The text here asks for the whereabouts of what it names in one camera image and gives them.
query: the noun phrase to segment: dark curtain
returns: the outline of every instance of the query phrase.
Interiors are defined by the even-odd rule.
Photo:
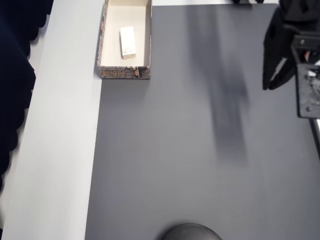
[[[51,13],[53,0],[0,0],[0,174],[18,144],[17,129],[29,107],[36,75],[28,62],[30,41]]]

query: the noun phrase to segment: black bracket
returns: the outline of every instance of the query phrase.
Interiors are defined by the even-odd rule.
[[[296,35],[291,45],[296,63],[296,94],[301,118],[320,118],[320,36]]]

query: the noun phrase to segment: floor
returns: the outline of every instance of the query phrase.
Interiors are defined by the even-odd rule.
[[[41,61],[41,56],[42,56],[42,50],[45,44],[45,36],[46,36],[46,31],[48,28],[49,24],[49,19],[50,16],[48,15],[46,18],[46,23],[45,26],[42,27],[39,30],[39,35],[38,38],[30,43],[31,47],[31,53],[28,57],[28,60],[31,64],[31,66],[34,69],[35,75],[38,73],[40,61]],[[28,114],[28,109],[25,110],[25,119],[22,124],[22,126],[18,129],[18,146],[15,148],[14,151],[10,153],[10,165],[6,173],[2,176],[3,179],[3,189],[2,192],[0,193],[0,228],[3,228],[5,218],[6,218],[6,213],[10,201],[10,196],[11,196],[11,190],[13,187],[14,183],[14,177],[15,177],[15,171],[16,171],[16,165],[19,157],[19,146],[21,144],[23,134],[24,134],[24,129],[25,129],[25,124],[26,124],[26,119],[27,119],[27,114]]]

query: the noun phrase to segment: black round object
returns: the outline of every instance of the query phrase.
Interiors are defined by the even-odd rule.
[[[211,229],[199,224],[182,224],[171,228],[162,240],[222,240]]]

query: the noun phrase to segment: white surface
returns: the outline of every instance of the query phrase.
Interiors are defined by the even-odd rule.
[[[38,38],[30,43],[30,56],[29,62],[34,69],[35,75],[38,74],[38,69],[40,65],[40,60],[42,56],[42,50],[45,44],[45,35],[48,28],[50,16],[47,16],[45,26],[39,29]],[[21,140],[24,134],[26,117],[28,115],[28,110],[25,111],[25,119],[22,126],[17,130],[18,133],[18,145],[10,153],[10,165],[8,170],[2,176],[3,179],[3,190],[0,195],[0,228],[4,227],[4,221],[6,219],[6,214],[9,206],[9,200],[12,193],[12,188],[14,185],[16,166],[19,157],[19,149]]]
[[[95,65],[103,2],[53,3],[3,240],[85,238],[101,91]],[[158,6],[221,3],[153,0]]]
[[[146,5],[119,6],[113,5],[113,1],[110,0],[103,38],[102,66],[138,67],[150,65],[151,15],[147,16],[146,13],[148,12]],[[128,26],[133,26],[134,28],[136,57],[123,59],[121,56],[119,31],[121,28]]]

